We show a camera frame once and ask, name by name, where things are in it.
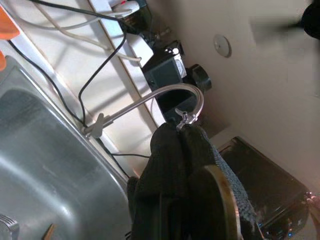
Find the white cable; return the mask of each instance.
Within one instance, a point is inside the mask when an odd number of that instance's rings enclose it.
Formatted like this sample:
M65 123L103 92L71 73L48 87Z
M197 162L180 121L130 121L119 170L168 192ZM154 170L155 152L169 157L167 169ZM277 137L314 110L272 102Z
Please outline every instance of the white cable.
M101 12L101 14L106 15L106 16L115 16L115 15L122 15L122 14L130 14L132 12L132 10L128 10L128 11L122 11L122 12ZM52 26L43 26L40 24L36 24L30 21L27 21L19 16L17 16L15 13L13 13L12 11L10 11L10 14L13 15L14 18L19 19L20 21L31 25L33 27L39 28L39 29L43 29L43 30L50 30L50 31L58 31L59 29L57 29L56 27L52 27ZM71 30L71 29L78 29L81 27L84 27L86 25L90 25L92 23L95 23L97 21L99 21L101 18L100 17L95 17L91 20L79 23L79 24L75 24L75 25L71 25L71 26L62 26L61 28L64 30Z
M106 45L103 45L101 44L100 42L98 41L95 41L95 40L92 40L90 38L87 38L85 36L80 36L80 35L77 35L77 34L73 34L71 32L68 32L66 31L65 29L63 29L39 4L34 4L38 9L39 11L45 16L46 19L48 19L48 21L55 27L58 29L59 32L61 32L62 34L70 37L70 38L73 38L73 39L77 39L77 40L81 40L81 41L84 41L84 42L87 42L87 43L90 43L90 44L93 44L93 45L96 45L104 50L107 50L109 52L113 52L112 49L108 48ZM134 62L140 62L141 60L141 57L131 57L131 56L127 56L127 55L124 55L124 54L121 54L121 53L116 53L116 55L118 55L119 57L123 58L123 59L128 59L130 61L134 61Z

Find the round wall plate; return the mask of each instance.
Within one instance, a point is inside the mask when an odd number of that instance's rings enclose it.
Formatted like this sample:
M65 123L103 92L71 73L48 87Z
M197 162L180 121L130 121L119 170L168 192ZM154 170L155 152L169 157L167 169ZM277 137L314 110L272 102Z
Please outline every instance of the round wall plate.
M213 38L215 50L223 57L229 58L231 56L231 46L225 36L217 34Z

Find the faucet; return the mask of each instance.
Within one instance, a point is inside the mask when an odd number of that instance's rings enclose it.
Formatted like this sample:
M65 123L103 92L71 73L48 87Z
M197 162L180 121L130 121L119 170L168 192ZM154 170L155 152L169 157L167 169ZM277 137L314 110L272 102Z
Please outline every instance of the faucet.
M198 120L198 116L200 115L202 108L204 106L204 95L199 88L194 85L186 84L186 83L179 83L179 84L172 84L168 86L161 87L148 95L140 98L139 100L131 103L130 105L126 106L125 108L121 109L120 111L114 113L111 116L105 116L103 113L100 113L96 122L86 128L84 128L83 133L86 137L93 137L99 138L102 135L103 128L109 126L114 122L114 120L120 118L121 116L125 115L126 113L130 112L131 110L135 109L136 107L140 106L141 104L145 103L146 101L164 94L169 91L173 90L186 90L192 92L196 96L196 106L192 112L181 111L179 109L175 109L175 112L182 117L181 122L177 125L177 130L182 129L185 124L193 124Z

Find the sink basin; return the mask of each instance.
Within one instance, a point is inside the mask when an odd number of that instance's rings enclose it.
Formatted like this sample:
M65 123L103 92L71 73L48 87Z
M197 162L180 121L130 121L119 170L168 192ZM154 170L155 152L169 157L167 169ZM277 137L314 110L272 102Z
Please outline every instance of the sink basin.
M0 214L19 239L125 239L126 181L7 57L0 72Z

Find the orange object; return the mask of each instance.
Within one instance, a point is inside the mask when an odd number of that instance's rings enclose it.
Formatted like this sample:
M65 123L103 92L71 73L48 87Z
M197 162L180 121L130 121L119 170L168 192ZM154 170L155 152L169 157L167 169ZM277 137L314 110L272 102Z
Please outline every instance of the orange object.
M4 54L0 51L0 72L3 71L7 66L7 62Z
M0 6L0 39L10 40L19 34L19 29L11 21L3 7Z

